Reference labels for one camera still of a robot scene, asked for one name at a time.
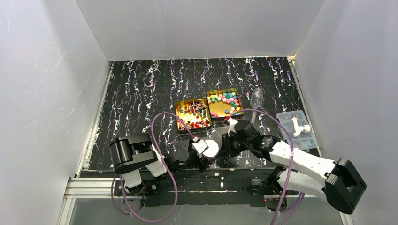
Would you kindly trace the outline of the clear round jar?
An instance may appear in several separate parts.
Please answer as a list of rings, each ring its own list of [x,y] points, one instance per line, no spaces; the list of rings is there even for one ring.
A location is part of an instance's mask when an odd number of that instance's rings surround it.
[[[216,157],[206,157],[206,156],[204,156],[203,161],[206,164],[212,164],[212,163],[214,163],[216,161]]]

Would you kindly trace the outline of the round white jar lid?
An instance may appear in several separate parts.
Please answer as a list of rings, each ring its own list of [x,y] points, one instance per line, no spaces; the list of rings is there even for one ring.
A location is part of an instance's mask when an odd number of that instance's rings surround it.
[[[216,141],[214,140],[205,140],[205,143],[207,145],[207,149],[202,153],[207,158],[214,158],[217,156],[219,152],[219,145]]]

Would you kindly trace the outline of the tin of star candies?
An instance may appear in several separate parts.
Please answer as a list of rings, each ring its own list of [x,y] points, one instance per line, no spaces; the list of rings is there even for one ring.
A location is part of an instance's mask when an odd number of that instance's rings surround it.
[[[243,109],[243,103],[236,88],[210,90],[207,92],[212,122],[223,122],[225,118]]]

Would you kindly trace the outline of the clear plastic scoop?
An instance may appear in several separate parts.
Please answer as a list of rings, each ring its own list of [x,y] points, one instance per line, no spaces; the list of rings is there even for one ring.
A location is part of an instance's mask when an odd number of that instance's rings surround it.
[[[263,95],[264,92],[262,89],[260,88],[255,88],[252,91],[252,95],[250,98],[250,106],[252,109],[254,109],[255,111],[252,111],[252,117],[251,117],[251,123],[255,123],[256,118],[257,118],[257,111],[259,109],[259,107],[262,106],[262,102],[263,102]]]

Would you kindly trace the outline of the tin of lollipops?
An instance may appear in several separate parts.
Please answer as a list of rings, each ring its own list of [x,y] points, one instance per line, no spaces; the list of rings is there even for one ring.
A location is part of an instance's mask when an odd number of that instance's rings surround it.
[[[205,132],[212,126],[210,110],[205,98],[176,102],[175,111],[193,134]]]

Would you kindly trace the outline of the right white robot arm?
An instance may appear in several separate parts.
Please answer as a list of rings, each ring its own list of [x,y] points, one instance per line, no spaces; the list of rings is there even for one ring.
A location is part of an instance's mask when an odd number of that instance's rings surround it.
[[[228,118],[222,146],[230,157],[242,151],[281,164],[266,179],[264,187],[279,194],[284,188],[325,199],[334,209],[352,214],[367,185],[354,164],[317,157],[272,135],[262,135],[247,121]]]

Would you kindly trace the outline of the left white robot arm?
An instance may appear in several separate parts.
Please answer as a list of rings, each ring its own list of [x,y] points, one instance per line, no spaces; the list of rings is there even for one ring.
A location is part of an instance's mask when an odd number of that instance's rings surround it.
[[[109,146],[114,173],[121,175],[125,190],[130,193],[136,187],[142,187],[140,169],[145,167],[153,177],[167,173],[161,155],[156,150],[149,134],[116,138]],[[210,159],[218,154],[218,144],[212,140],[198,137],[189,140],[188,150],[171,153],[168,168],[179,171],[189,166],[205,170]]]

